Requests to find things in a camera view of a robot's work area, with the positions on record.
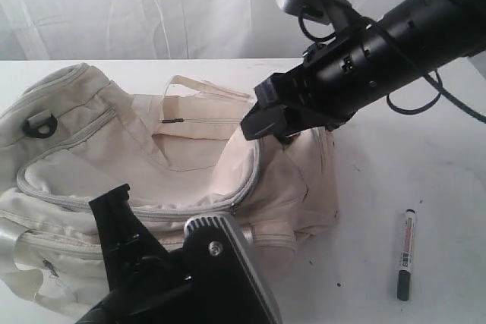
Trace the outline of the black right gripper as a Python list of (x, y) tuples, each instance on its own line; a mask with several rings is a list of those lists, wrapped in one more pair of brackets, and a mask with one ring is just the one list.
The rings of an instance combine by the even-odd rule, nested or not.
[(289, 145), (313, 127), (335, 129), (359, 109), (436, 68), (434, 26), (413, 17), (361, 18), (358, 29), (255, 88), (257, 103), (240, 122), (246, 140), (276, 134)]

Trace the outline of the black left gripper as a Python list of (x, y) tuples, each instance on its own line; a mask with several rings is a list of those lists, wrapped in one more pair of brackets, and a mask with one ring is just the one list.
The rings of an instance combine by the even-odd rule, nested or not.
[(129, 190), (123, 184), (89, 202), (112, 291), (78, 322), (209, 323), (181, 250), (163, 248), (133, 213)]

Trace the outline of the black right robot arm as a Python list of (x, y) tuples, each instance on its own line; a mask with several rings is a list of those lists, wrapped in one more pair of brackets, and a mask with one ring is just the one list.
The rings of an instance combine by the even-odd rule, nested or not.
[(485, 0), (405, 0), (380, 20), (359, 14), (347, 0), (276, 3), (300, 24), (331, 25), (333, 32), (312, 37), (300, 65), (255, 87), (257, 101), (240, 124), (245, 139), (337, 129), (418, 78), (469, 116), (485, 120), (431, 77), (451, 61), (484, 51)]

